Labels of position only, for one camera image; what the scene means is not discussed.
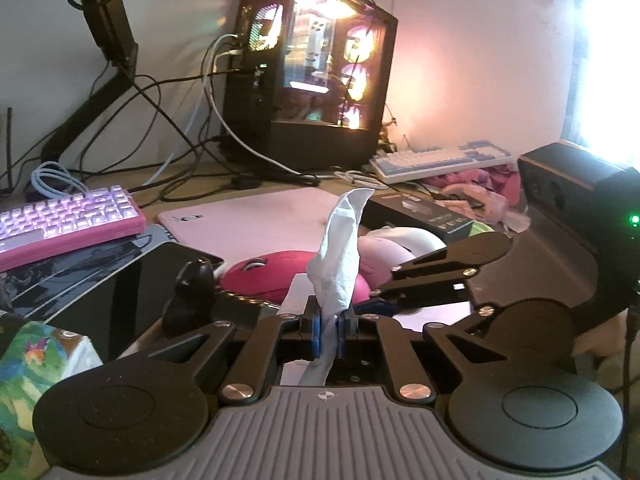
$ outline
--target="wall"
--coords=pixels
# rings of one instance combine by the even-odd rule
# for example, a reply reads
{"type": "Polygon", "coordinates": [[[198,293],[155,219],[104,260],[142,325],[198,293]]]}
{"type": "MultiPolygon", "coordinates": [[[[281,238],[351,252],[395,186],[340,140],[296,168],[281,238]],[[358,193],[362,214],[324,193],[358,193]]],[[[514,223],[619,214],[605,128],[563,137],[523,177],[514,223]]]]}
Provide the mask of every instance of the wall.
{"type": "MultiPolygon", "coordinates": [[[[489,139],[521,153],[556,140],[570,78],[573,0],[376,0],[400,20],[388,103],[412,145],[489,139]]],[[[138,73],[196,73],[237,0],[124,0],[138,73]]],[[[103,60],[65,0],[0,0],[0,109],[15,107],[19,155],[85,98],[103,60]]],[[[188,84],[165,87],[170,114],[188,84]]],[[[186,125],[196,92],[176,114],[186,125]]],[[[133,147],[151,116],[138,99],[92,147],[98,169],[133,147]]],[[[72,163],[86,132],[64,162],[72,163]]],[[[162,120],[131,164],[161,160],[177,136],[162,120]]]]}

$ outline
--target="computer case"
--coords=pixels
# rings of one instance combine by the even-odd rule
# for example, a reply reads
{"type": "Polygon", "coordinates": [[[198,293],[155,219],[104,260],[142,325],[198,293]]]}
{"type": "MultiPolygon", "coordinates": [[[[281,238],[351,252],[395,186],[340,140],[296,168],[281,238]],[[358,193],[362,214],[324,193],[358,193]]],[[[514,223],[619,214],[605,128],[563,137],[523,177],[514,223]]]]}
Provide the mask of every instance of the computer case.
{"type": "MultiPolygon", "coordinates": [[[[241,0],[234,67],[244,70],[227,77],[223,118],[254,150],[296,170],[367,164],[397,27],[372,0],[241,0]]],[[[230,160],[252,157],[224,128],[222,136],[230,160]]]]}

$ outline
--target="tissue box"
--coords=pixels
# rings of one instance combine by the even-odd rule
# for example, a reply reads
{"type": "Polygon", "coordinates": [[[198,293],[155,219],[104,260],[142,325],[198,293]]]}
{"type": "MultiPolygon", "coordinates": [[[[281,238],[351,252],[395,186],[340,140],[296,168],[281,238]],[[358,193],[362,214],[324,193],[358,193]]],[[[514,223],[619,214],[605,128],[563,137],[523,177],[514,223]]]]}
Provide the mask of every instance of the tissue box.
{"type": "Polygon", "coordinates": [[[406,192],[372,196],[360,221],[369,229],[384,226],[419,227],[435,234],[446,244],[467,238],[474,221],[433,201],[406,192]]]}
{"type": "Polygon", "coordinates": [[[33,480],[48,468],[33,407],[57,382],[101,364],[89,338],[0,310],[0,480],[33,480]]]}

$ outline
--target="mouse scroll wheel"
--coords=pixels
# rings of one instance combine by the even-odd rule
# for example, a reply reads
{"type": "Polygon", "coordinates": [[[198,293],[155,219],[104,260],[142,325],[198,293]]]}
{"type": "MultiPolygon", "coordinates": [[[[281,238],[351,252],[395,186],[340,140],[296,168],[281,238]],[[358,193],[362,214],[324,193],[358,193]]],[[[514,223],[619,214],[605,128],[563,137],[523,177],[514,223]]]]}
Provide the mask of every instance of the mouse scroll wheel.
{"type": "Polygon", "coordinates": [[[242,271],[255,269],[256,267],[264,267],[267,264],[267,260],[263,260],[261,258],[256,258],[255,260],[249,260],[244,264],[242,271]]]}

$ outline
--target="computer mouse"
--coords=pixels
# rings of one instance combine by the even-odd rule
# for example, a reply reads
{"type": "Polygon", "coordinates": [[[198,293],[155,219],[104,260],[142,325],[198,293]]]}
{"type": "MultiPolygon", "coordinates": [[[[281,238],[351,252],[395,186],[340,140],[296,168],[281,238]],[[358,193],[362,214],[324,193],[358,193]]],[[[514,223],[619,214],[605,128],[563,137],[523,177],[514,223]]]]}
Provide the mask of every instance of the computer mouse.
{"type": "Polygon", "coordinates": [[[366,236],[391,240],[407,249],[415,258],[446,247],[435,234],[418,227],[383,227],[368,232],[366,236]]]}
{"type": "Polygon", "coordinates": [[[386,238],[375,236],[358,238],[358,254],[360,255],[360,274],[371,288],[379,288],[391,279],[391,267],[414,259],[414,256],[404,247],[386,238]]]}
{"type": "MultiPolygon", "coordinates": [[[[271,303],[281,304],[296,274],[305,274],[306,265],[316,253],[281,251],[264,254],[235,264],[220,278],[222,288],[271,303]]],[[[367,280],[358,274],[351,303],[369,299],[367,280]]]]}

